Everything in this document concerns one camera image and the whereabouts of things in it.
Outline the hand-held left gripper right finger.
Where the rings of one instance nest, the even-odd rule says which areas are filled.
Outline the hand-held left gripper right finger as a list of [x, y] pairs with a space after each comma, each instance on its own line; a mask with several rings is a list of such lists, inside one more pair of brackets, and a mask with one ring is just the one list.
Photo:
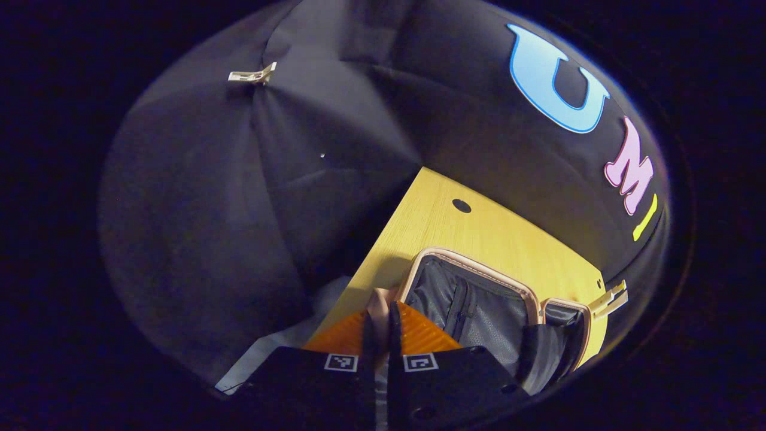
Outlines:
[[486, 347], [462, 347], [402, 301], [389, 321], [391, 430], [490, 429], [528, 406], [531, 396]]

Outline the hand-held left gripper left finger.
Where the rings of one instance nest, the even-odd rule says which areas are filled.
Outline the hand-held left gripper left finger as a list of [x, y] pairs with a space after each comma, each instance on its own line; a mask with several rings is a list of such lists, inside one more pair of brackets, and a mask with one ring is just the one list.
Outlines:
[[373, 430], [375, 355], [369, 312], [352, 314], [271, 352], [237, 392], [237, 412], [252, 430]]

